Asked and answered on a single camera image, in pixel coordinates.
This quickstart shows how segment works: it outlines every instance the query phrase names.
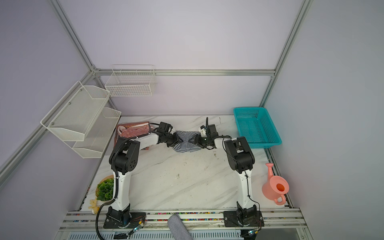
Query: wire mesh shelf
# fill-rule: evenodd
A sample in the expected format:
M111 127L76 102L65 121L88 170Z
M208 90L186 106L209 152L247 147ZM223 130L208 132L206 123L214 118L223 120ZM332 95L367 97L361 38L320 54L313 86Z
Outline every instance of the wire mesh shelf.
M40 122L62 141L84 141L110 96L105 89L77 84L79 89L53 120Z
M111 65L105 89L112 97L152 96L157 80L153 65Z
M72 149L82 158L101 158L120 115L120 111L103 108L85 140L76 142Z

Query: black mounting plate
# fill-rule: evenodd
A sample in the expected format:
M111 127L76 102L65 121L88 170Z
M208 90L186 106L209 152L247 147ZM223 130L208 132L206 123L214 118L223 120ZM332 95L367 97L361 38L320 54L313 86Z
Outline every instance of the black mounting plate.
M226 227L241 227L241 225L238 223L236 211L224 211L223 214L224 214L224 225ZM249 225L244 227L263 227L264 219L261 211L257 211L256 219L254 219Z
M129 222L129 224L124 227L124 226L120 226L120 222L114 220L113 218L111 218L110 216L107 216L107 218L105 219L105 222L104 222L104 226L103 228L104 229L109 229L109 228L135 228L139 225L139 221L136 221L136 220L143 220L143 222L145 221L145 218L146 218L146 213L145 212L130 212L130 215L131 215L131 219L134 219L135 221L134 222Z

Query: gray fabric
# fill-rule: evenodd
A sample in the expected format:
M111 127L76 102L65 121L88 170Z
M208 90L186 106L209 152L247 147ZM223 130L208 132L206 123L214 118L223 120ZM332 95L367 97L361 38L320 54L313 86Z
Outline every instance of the gray fabric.
M168 227L176 240L193 240L178 215L168 219Z

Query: marble table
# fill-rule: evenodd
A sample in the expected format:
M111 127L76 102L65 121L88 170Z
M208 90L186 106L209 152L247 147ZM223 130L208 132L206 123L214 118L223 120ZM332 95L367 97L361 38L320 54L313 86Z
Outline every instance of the marble table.
M149 121L171 124L177 130L197 131L215 124L220 135L238 137L233 115L224 116L156 116L121 117L119 123ZM108 163L113 149L113 138L93 179L81 210L89 211L89 200L95 198L97 184L111 175ZM255 164L252 170L253 199L262 209L282 208L264 197L262 185L267 181L268 159L264 149L252 149ZM197 210L236 208L238 182L223 149L178 153L166 144L157 144L149 150L140 150L139 161L132 172L129 198L131 210Z

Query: black cable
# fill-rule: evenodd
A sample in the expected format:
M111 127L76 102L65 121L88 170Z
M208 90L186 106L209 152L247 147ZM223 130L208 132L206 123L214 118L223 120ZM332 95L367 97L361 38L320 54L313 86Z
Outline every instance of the black cable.
M216 136L216 137L213 137L212 139L211 139L211 141L213 141L213 140L215 140L216 138L232 138L231 136L229 136L229 135L221 135L221 136Z
M244 174L245 174L245 177L247 178L247 191L248 191L248 194L247 194L247 197L251 200L251 201L253 201L253 202L255 202L255 203L257 203L258 205L259 205L259 211L260 211L260 203L258 203L258 202L256 202L255 200L253 200L253 199L251 199L251 196L249 195L249 184L248 184L248 175L247 175L247 172L245 171L245 167L244 167L244 165L243 164L241 164L239 161L237 161L236 159L234 159L227 151L226 151L226 149L225 149L225 147L224 147L224 138L223 138L223 149L224 149L224 151L225 151L225 153L228 155L228 156L230 156L233 160L235 160L238 164L240 164L242 167L243 167L243 169L244 169Z
M115 201L115 199L112 199L112 201L110 201L110 202L106 202L106 203L102 204L102 205L100 206L100 208L99 208L99 211L98 211L97 214L96 214L96 222L95 222L96 234L97 234L97 236L98 236L101 240L105 240L105 239L102 237L102 235L101 235L100 232L99 232L99 215L100 215L100 212L101 212L101 209L103 208L103 206L110 205L110 204L112 204L114 201Z
M208 130L209 130L209 128L208 128L208 117L205 119L205 129L207 130L207 133L208 133Z

